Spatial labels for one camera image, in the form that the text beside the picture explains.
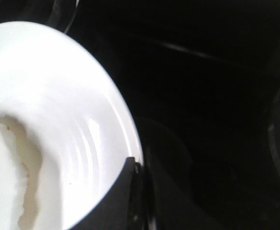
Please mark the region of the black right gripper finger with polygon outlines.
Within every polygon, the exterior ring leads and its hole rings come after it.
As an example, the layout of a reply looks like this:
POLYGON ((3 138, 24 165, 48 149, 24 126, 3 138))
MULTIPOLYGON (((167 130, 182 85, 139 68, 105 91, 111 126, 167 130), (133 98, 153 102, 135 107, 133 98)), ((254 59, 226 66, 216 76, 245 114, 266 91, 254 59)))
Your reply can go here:
POLYGON ((74 230, 143 230, 145 198, 141 164, 128 157, 107 194, 74 230))

